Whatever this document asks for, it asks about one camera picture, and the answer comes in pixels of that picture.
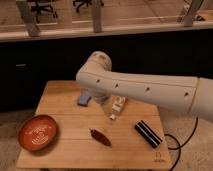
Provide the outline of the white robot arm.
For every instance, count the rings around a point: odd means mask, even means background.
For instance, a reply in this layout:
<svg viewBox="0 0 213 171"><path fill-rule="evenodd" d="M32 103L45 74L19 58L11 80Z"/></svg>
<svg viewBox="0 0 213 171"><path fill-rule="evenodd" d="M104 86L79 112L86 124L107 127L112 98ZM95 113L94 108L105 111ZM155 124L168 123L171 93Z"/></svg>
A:
<svg viewBox="0 0 213 171"><path fill-rule="evenodd" d="M213 123L213 79L112 72L110 57L93 52L76 81L103 104L110 94L154 104Z"/></svg>

